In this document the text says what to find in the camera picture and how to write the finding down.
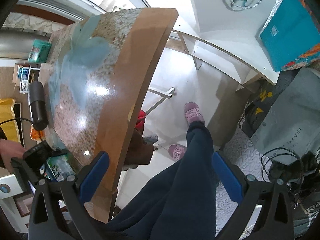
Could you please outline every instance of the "blue clamp pad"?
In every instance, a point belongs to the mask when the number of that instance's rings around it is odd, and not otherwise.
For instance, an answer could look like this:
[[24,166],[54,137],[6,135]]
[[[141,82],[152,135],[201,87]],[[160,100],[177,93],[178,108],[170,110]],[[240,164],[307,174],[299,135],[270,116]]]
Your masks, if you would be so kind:
[[103,152],[79,187],[78,199],[80,203],[84,204],[92,199],[103,176],[109,168],[109,163],[109,155],[106,152]]
[[212,167],[225,187],[230,199],[240,205],[243,200],[241,183],[218,152],[212,155]]

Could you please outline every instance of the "white tile floor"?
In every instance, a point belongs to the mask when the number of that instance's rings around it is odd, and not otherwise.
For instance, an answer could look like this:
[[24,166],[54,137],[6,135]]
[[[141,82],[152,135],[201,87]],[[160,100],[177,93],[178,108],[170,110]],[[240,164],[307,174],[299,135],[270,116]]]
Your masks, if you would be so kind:
[[[197,71],[191,56],[164,49],[151,86],[163,91],[174,87],[175,94],[153,110],[146,119],[144,134],[156,133],[158,151],[149,165],[130,169],[122,181],[116,205],[124,208],[153,176],[174,163],[168,154],[171,144],[186,145],[188,124],[185,103],[196,102],[212,134],[214,144],[223,145],[233,135],[248,93],[236,94],[238,83],[203,63]],[[160,96],[148,92],[142,109],[147,110]]]

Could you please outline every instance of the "pink slipper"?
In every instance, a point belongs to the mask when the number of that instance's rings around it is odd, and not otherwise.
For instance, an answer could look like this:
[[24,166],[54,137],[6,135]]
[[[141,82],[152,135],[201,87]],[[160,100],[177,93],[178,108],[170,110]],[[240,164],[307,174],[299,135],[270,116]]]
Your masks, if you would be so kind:
[[180,144],[173,144],[170,145],[168,152],[175,161],[178,161],[184,156],[186,150],[187,148]]
[[199,109],[199,106],[194,102],[186,103],[183,107],[184,110],[184,116],[188,121],[188,124],[190,125],[194,121],[204,122],[204,118],[201,114],[201,111]]

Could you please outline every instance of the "green container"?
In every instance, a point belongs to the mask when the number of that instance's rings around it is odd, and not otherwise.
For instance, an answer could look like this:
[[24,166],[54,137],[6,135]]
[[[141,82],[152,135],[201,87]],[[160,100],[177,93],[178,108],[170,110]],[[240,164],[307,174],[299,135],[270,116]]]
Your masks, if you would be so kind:
[[49,157],[47,165],[57,181],[64,181],[69,175],[76,174],[68,163],[67,155]]
[[51,45],[51,43],[46,41],[34,40],[28,62],[45,63],[47,61]]

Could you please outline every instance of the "sleeve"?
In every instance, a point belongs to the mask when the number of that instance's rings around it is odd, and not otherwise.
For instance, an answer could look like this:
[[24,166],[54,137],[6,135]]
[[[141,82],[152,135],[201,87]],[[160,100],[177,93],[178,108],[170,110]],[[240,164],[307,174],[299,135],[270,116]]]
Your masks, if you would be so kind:
[[[5,139],[5,140],[7,139],[7,137],[5,136],[4,131],[1,129],[1,127],[0,127],[0,139]],[[0,157],[0,167],[5,168],[1,157]]]
[[0,127],[0,139],[7,140],[7,137],[5,136],[4,131],[1,129],[1,127]]

